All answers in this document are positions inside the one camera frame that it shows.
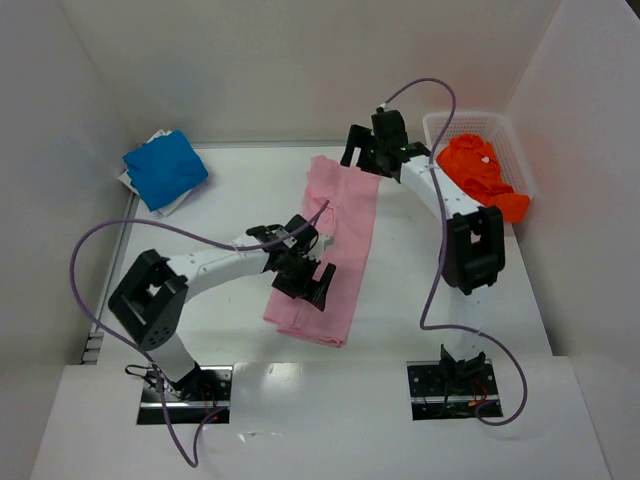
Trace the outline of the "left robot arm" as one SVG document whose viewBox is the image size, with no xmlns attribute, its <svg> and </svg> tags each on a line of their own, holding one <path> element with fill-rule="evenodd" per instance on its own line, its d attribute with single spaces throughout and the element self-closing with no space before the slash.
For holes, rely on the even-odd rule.
<svg viewBox="0 0 640 480">
<path fill-rule="evenodd" d="M 321 256 L 333 244 L 333 237 L 296 215 L 285 225 L 250 228 L 228 247 L 174 257 L 150 249 L 136 258 L 108 306 L 165 382 L 193 399 L 211 384 L 177 333 L 186 303 L 227 282 L 272 272 L 273 288 L 322 311 L 336 267 Z"/>
</svg>

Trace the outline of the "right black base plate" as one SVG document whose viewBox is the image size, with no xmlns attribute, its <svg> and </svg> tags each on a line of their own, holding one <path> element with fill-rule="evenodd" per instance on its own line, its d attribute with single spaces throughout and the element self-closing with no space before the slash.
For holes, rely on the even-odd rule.
<svg viewBox="0 0 640 480">
<path fill-rule="evenodd" d="M 482 417 L 503 416 L 489 361 L 471 379 L 457 384 L 445 380 L 437 362 L 408 363 L 407 377 L 413 421 L 474 418 L 478 406 Z"/>
</svg>

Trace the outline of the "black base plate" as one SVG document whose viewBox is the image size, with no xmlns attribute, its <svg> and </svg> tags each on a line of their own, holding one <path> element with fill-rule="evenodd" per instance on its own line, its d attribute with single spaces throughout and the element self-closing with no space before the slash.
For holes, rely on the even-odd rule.
<svg viewBox="0 0 640 480">
<path fill-rule="evenodd" d="M 482 417 L 503 416 L 489 361 L 471 379 L 457 384 L 445 380 L 437 362 L 408 363 L 407 377 L 413 421 L 474 418 L 478 406 Z"/>
<path fill-rule="evenodd" d="M 210 424 L 228 424 L 230 420 L 232 366 L 202 366 L 203 379 L 196 386 L 176 390 L 166 381 L 164 398 L 172 424 L 197 425 L 210 416 Z M 125 373 L 143 382 L 136 424 L 142 426 L 165 423 L 156 375 L 151 368 L 128 365 Z"/>
</svg>

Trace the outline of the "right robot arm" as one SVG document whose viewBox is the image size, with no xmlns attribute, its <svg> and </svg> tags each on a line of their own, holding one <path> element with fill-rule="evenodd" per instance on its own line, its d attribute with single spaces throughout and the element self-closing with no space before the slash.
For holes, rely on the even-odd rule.
<svg viewBox="0 0 640 480">
<path fill-rule="evenodd" d="M 463 344 L 482 331 L 489 289 L 506 264 L 504 224 L 500 210 L 472 199 L 437 165 L 435 149 L 411 142 L 401 113 L 380 105 L 369 127 L 349 128 L 340 164 L 355 165 L 392 178 L 413 192 L 441 220 L 437 270 L 420 317 L 424 331 L 453 330 Z M 427 315 L 438 286 L 445 283 L 451 319 L 428 324 Z"/>
</svg>

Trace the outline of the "white perforated plastic basket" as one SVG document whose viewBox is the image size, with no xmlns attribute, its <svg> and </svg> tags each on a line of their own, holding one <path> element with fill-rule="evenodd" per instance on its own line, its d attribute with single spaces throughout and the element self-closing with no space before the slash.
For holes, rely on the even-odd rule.
<svg viewBox="0 0 640 480">
<path fill-rule="evenodd" d="M 530 200 L 534 198 L 534 176 L 508 117 L 488 111 L 457 111 L 436 148 L 435 157 L 452 138 L 462 134 L 476 135 L 489 142 L 500 166 L 502 182 L 511 186 L 516 194 L 526 195 Z"/>
</svg>

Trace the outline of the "blue folded t-shirt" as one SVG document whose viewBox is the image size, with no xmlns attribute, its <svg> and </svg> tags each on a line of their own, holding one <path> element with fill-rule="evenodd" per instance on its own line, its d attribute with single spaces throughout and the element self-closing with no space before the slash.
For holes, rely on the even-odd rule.
<svg viewBox="0 0 640 480">
<path fill-rule="evenodd" d="M 131 186 L 150 211 L 207 181 L 209 171 L 180 130 L 155 136 L 123 157 Z"/>
</svg>

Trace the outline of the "white folded t-shirt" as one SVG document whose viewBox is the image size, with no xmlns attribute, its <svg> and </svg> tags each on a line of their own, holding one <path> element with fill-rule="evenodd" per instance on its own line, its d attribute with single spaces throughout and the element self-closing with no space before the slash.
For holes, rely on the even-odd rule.
<svg viewBox="0 0 640 480">
<path fill-rule="evenodd" d="M 157 138 L 163 137 L 163 136 L 169 136 L 170 134 L 172 134 L 173 131 L 172 130 L 165 130 L 165 129 L 159 129 L 158 131 L 156 131 L 147 141 L 146 144 L 153 142 L 154 140 L 156 140 Z M 124 185 L 126 186 L 130 192 L 135 195 L 138 196 L 139 192 L 138 190 L 133 186 L 133 183 L 131 181 L 131 178 L 129 176 L 129 171 L 127 169 L 125 169 L 123 171 L 123 173 L 118 177 L 118 180 Z M 155 218 L 161 218 L 161 217 L 167 217 L 169 216 L 173 211 L 175 211 L 185 200 L 186 198 L 195 190 L 195 188 L 189 189 L 186 192 L 182 193 L 179 197 L 177 197 L 173 202 L 152 211 L 152 215 Z"/>
</svg>

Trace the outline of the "pink t-shirt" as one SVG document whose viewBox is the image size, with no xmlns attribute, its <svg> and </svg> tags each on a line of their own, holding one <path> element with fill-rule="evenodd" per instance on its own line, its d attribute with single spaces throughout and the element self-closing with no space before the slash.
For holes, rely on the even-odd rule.
<svg viewBox="0 0 640 480">
<path fill-rule="evenodd" d="M 324 311 L 273 290 L 263 318 L 280 334 L 331 347 L 348 338 L 368 260 L 380 178 L 355 167 L 344 167 L 326 156 L 311 159 L 302 200 L 302 216 L 327 208 L 316 229 L 334 245 L 321 257 L 319 278 L 329 264 L 336 266 Z"/>
</svg>

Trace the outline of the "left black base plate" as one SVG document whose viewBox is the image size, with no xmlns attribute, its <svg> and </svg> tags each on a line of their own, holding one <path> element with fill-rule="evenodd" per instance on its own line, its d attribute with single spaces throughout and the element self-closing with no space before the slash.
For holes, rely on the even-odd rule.
<svg viewBox="0 0 640 480">
<path fill-rule="evenodd" d="M 166 381 L 164 398 L 172 424 L 197 425 L 210 416 L 210 424 L 228 424 L 230 420 L 232 366 L 202 366 L 203 379 L 196 386 L 176 390 Z M 142 426 L 165 423 L 156 375 L 151 368 L 128 365 L 125 373 L 143 382 L 136 424 Z"/>
</svg>

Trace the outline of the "orange crumpled t-shirt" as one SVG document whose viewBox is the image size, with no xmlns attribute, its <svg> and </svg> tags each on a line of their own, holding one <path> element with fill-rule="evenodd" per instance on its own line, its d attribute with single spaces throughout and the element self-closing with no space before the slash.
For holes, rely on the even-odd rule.
<svg viewBox="0 0 640 480">
<path fill-rule="evenodd" d="M 524 219 L 530 197 L 517 193 L 502 179 L 490 142 L 474 134 L 456 136 L 438 155 L 437 163 L 468 196 L 485 207 L 498 207 L 506 223 Z"/>
</svg>

